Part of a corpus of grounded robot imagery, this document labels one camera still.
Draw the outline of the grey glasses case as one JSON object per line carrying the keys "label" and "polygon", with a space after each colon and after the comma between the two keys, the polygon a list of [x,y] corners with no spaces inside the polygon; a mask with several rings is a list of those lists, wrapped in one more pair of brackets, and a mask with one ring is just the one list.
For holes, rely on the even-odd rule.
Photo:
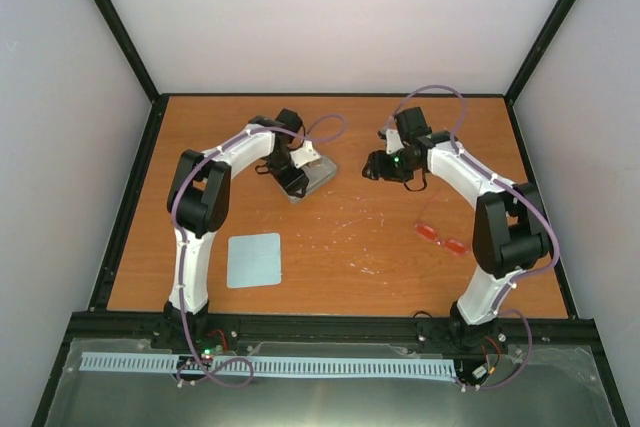
{"label": "grey glasses case", "polygon": [[332,180],[338,172],[338,166],[327,156],[322,156],[320,160],[308,164],[301,168],[309,178],[309,185],[305,197],[289,197],[292,203],[300,202],[307,198],[330,180]]}

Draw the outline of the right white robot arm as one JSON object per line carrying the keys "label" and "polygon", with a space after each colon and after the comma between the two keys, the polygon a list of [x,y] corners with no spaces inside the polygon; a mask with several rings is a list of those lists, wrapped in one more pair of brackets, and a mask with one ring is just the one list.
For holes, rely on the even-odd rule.
{"label": "right white robot arm", "polygon": [[369,154],[363,177],[406,185],[416,173],[433,175],[474,210],[471,251],[476,268],[449,314],[452,342],[469,348],[489,333],[519,278],[552,248],[539,191],[485,166],[453,133],[434,131],[418,107],[393,114],[379,136],[385,146]]}

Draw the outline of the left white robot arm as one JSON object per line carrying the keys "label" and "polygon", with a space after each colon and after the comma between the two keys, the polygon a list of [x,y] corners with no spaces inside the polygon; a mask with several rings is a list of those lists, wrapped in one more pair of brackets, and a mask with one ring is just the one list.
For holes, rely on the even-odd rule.
{"label": "left white robot arm", "polygon": [[172,335],[184,348],[197,349],[208,337],[208,325],[198,316],[208,308],[209,258],[216,233],[229,213],[234,176],[261,160],[262,169],[285,194],[303,198],[311,181],[295,165],[290,144],[304,133],[299,115],[283,109],[274,119],[251,119],[239,133],[216,147],[188,149],[181,154],[167,199],[176,236],[176,266],[165,311],[181,315]]}

